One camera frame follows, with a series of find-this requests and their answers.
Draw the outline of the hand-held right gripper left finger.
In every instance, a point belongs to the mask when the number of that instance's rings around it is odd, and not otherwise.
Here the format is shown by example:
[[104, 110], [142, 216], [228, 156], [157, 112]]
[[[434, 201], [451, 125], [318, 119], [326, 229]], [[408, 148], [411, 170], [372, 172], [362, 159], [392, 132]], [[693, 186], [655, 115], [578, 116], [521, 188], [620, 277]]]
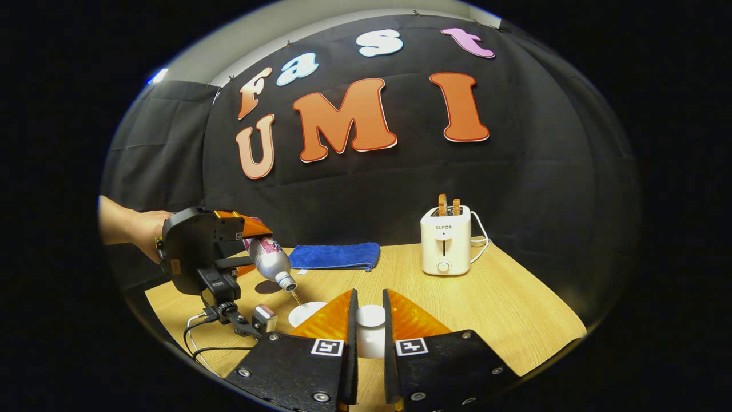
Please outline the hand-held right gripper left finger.
[[357, 308], [348, 290], [290, 333], [266, 334], [226, 381], [283, 409], [347, 411], [357, 402]]

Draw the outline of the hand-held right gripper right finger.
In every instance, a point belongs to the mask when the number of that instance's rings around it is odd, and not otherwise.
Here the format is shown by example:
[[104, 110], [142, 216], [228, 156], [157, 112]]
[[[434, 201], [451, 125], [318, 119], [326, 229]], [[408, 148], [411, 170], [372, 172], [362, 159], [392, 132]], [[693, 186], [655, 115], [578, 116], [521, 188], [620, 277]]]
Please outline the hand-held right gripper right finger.
[[397, 411], [486, 411], [520, 381], [474, 330], [452, 331], [393, 290], [386, 312], [384, 386]]

